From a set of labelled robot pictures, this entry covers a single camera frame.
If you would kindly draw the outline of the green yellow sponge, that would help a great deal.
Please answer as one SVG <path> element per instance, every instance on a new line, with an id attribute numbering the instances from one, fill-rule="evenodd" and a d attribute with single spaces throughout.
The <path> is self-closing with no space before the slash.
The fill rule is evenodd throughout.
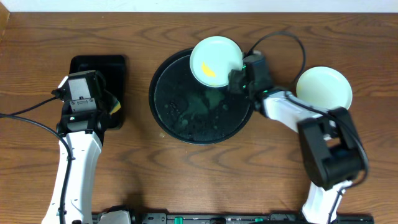
<path id="1" fill-rule="evenodd" d="M 108 110 L 107 113 L 112 115 L 118 112 L 121 109 L 121 103 L 117 98 L 112 98 L 108 101 Z"/>

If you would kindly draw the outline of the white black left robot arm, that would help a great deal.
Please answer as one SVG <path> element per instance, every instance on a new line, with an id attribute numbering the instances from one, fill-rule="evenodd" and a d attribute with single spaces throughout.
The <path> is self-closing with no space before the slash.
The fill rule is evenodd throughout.
<path id="1" fill-rule="evenodd" d="M 95 168 L 104 133 L 118 126 L 121 104 L 96 70 L 67 75 L 55 93 L 63 101 L 57 124 L 60 161 L 43 223 L 92 223 Z"/>

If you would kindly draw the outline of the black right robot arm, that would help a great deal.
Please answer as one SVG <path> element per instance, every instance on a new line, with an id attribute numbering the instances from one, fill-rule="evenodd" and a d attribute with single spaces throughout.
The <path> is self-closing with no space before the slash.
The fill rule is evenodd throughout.
<path id="1" fill-rule="evenodd" d="M 266 118 L 298 133 L 311 181 L 302 215 L 308 223 L 333 223 L 344 193 L 362 184 L 369 160 L 348 110 L 314 107 L 273 84 L 264 60 L 228 74 L 228 90 L 246 95 Z"/>

